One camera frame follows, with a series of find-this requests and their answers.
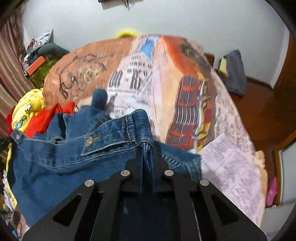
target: brown curtain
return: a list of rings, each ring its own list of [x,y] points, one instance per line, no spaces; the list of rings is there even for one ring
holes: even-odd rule
[[[6,136],[6,116],[20,98],[34,88],[22,70],[26,55],[23,43],[22,13],[24,4],[6,22],[0,31],[0,136]]]

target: newspaper print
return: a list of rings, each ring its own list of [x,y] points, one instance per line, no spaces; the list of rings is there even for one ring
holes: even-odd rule
[[[251,162],[255,166],[257,172],[259,172],[258,176],[260,178],[260,166],[254,162],[254,160],[256,160],[254,145],[242,123],[240,115],[231,99],[231,96],[228,94],[225,85],[215,70],[212,70],[211,76],[217,91],[217,96],[215,99],[216,124],[214,125],[214,135],[217,137],[223,133],[228,136],[228,139],[232,140],[234,145],[238,147],[240,152],[243,153],[244,157],[247,158],[248,162]],[[253,172],[245,172],[244,175],[252,176]],[[253,180],[256,183],[255,189],[255,186],[252,185],[252,183],[245,181],[246,177],[241,176],[240,172],[235,172],[235,176],[239,178],[239,184],[237,184],[232,192],[226,193],[223,191],[228,190],[228,181],[226,179],[221,179],[219,182],[219,187],[217,186],[217,188],[221,189],[224,195],[226,195],[256,225],[260,226],[265,209],[265,197],[262,193],[261,179],[256,178]],[[237,194],[240,189],[238,185],[241,186],[240,195]]]
[[[225,134],[205,146],[201,155],[202,177],[208,179],[255,224],[262,208],[261,174],[255,164]]]
[[[153,56],[157,40],[157,36],[136,38],[130,54],[121,60],[111,75],[107,87],[107,110],[111,118],[122,117],[136,109],[144,109],[153,127],[151,111],[153,69],[150,57]]]

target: white wall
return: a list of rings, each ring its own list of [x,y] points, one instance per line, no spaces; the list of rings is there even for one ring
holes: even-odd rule
[[[123,28],[141,34],[180,35],[218,60],[239,49],[246,75],[274,85],[287,52],[289,31],[265,0],[143,0],[130,11],[103,10],[97,0],[29,0],[25,44],[54,29],[56,44],[74,50],[113,38]]]

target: gray bag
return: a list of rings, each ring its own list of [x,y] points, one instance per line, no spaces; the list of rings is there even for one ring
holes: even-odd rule
[[[244,73],[244,66],[242,64],[242,57],[239,50],[234,50],[224,58],[227,60],[226,70],[228,77],[219,74],[224,82],[228,92],[242,96],[247,90],[247,78]]]

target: orange box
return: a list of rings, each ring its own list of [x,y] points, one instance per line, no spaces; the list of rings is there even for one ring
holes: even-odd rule
[[[29,75],[33,74],[35,70],[38,69],[44,62],[45,58],[43,56],[40,56],[38,59],[35,60],[33,64],[30,65],[30,67],[27,69],[27,73]]]

